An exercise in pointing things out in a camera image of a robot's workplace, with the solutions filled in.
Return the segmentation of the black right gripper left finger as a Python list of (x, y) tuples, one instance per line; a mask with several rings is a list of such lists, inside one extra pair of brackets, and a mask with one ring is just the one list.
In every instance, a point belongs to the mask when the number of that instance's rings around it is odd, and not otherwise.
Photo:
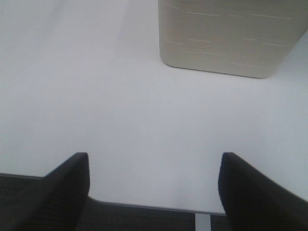
[(2, 231), (74, 231), (88, 199), (89, 156), (76, 153), (0, 206)]

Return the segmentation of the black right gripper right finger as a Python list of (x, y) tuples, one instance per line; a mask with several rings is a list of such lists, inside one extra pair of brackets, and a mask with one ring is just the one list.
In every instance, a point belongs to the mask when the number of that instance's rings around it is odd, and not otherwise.
[(224, 153), (218, 193), (234, 231), (306, 231), (308, 203), (234, 153)]

